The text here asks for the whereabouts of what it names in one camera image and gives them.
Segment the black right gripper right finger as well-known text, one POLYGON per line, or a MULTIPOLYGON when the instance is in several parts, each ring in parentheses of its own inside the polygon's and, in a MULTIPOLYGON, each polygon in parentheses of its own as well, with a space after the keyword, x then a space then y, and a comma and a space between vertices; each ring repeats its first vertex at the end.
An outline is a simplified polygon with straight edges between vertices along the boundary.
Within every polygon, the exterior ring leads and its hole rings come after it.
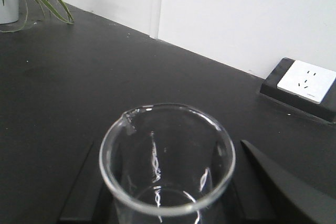
POLYGON ((221 196, 218 223, 335 223, 335 199, 284 170, 246 140, 247 170, 221 196))

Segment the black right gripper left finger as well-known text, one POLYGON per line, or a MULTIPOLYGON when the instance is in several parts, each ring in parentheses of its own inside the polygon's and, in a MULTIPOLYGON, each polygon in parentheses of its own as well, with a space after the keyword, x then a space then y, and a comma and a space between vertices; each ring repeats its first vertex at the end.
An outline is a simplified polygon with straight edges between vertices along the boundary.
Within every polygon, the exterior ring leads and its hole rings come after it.
POLYGON ((59 223, 118 223, 113 196, 99 168, 100 143, 93 143, 59 216, 59 223))

